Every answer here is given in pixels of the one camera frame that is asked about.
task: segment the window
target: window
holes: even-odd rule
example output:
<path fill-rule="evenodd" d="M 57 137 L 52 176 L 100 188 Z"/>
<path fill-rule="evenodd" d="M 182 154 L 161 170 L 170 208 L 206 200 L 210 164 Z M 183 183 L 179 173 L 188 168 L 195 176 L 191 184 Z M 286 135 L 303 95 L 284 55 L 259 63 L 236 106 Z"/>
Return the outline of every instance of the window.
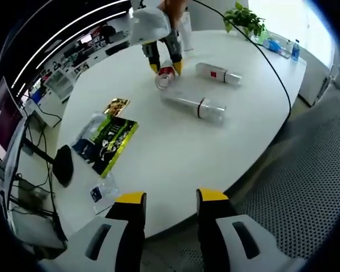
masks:
<path fill-rule="evenodd" d="M 249 9 L 266 19 L 266 28 L 300 45 L 331 68 L 334 39 L 326 29 L 317 8 L 303 0 L 249 0 Z"/>

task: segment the water bottle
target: water bottle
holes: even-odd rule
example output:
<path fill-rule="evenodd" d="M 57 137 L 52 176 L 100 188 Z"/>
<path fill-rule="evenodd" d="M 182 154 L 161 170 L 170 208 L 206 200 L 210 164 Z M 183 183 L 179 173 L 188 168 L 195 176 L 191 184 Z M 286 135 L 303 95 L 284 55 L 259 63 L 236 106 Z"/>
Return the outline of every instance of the water bottle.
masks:
<path fill-rule="evenodd" d="M 292 54 L 291 54 L 291 58 L 294 61 L 298 61 L 299 57 L 300 57 L 300 45 L 299 45 L 299 40 L 296 40 L 296 42 L 294 43 L 293 47 L 292 47 Z"/>

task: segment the potted plant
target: potted plant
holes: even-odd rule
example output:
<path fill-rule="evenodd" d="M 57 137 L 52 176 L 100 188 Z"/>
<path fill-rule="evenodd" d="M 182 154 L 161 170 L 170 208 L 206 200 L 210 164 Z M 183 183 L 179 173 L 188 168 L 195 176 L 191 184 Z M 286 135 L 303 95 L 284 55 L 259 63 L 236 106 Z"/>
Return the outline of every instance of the potted plant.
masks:
<path fill-rule="evenodd" d="M 231 21 L 234 25 L 240 27 L 244 33 L 250 37 L 252 34 L 259 36 L 265 29 L 264 19 L 259 18 L 256 14 L 250 11 L 248 8 L 243 7 L 236 2 L 235 8 L 226 11 L 224 14 L 226 17 L 223 19 L 227 33 L 232 30 L 233 26 L 227 21 Z"/>

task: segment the white table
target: white table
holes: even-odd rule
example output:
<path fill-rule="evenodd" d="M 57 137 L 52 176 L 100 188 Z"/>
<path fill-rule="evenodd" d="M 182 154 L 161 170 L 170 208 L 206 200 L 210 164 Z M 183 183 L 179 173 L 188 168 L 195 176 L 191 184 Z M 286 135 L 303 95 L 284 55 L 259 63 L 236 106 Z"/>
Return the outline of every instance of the white table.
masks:
<path fill-rule="evenodd" d="M 230 188 L 266 150 L 288 114 L 282 86 L 263 56 L 243 38 L 225 31 L 193 32 L 194 56 L 185 61 L 178 90 L 198 93 L 227 106 L 218 127 L 179 112 L 160 101 L 154 73 L 140 46 L 98 63 L 79 78 L 68 102 L 58 147 L 72 144 L 95 111 L 114 98 L 130 100 L 121 117 L 139 128 L 112 173 L 121 193 L 147 193 L 146 237 L 164 231 L 196 212 L 196 189 Z M 161 45 L 160 52 L 168 58 Z M 291 104 L 300 90 L 306 63 L 263 49 L 283 80 Z M 242 75 L 241 86 L 202 79 L 195 64 L 207 62 Z M 89 188 L 98 176 L 77 155 L 68 188 L 54 184 L 63 230 L 67 236 L 95 217 Z"/>

